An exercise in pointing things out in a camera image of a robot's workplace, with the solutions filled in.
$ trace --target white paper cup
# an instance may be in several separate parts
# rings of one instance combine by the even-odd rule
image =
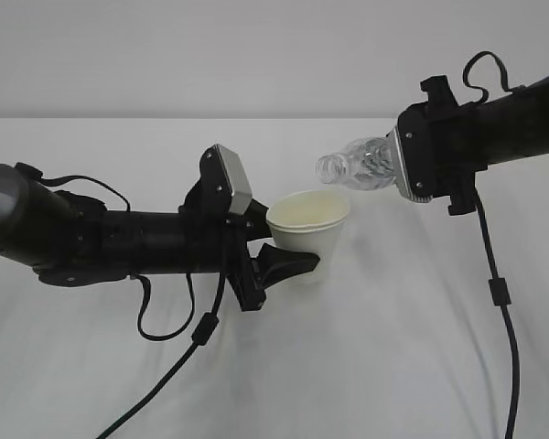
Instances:
[[[332,190],[298,192],[268,209],[266,222],[278,248],[319,256],[313,272],[292,279],[311,284],[328,277],[339,233],[349,213],[350,203]]]

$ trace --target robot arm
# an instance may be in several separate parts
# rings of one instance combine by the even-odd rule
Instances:
[[[411,105],[388,136],[396,185],[416,202],[451,197],[450,215],[475,210],[476,172],[489,165],[549,154],[549,77],[529,87],[508,88],[500,59],[481,52],[468,64],[492,55],[501,68],[502,87],[511,94],[486,102],[459,105],[446,76],[421,82],[427,101]]]
[[[312,271],[318,257],[247,242],[271,236],[267,208],[253,199],[240,158],[214,145],[178,213],[108,210],[98,199],[51,192],[34,167],[0,165],[0,255],[32,267],[39,281],[83,286],[134,274],[213,273],[227,247],[227,277],[242,311],[258,310],[264,290]]]

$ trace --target white tablecloth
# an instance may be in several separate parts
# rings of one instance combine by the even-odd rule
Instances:
[[[0,162],[46,177],[84,174],[134,209],[174,211],[220,142],[256,199],[318,187],[317,158],[385,135],[390,120],[0,120]],[[549,156],[478,178],[522,354],[516,436],[549,438]],[[69,190],[122,205],[89,183]],[[346,191],[352,214],[332,277],[279,284],[242,314],[228,288],[208,346],[135,418],[124,439],[450,439],[502,437],[511,361],[490,299],[476,215],[395,188]],[[198,316],[216,275],[196,276]],[[185,279],[156,276],[150,332],[180,326]],[[138,283],[62,289],[0,259],[0,439],[93,438],[140,399],[189,344],[140,338]]]

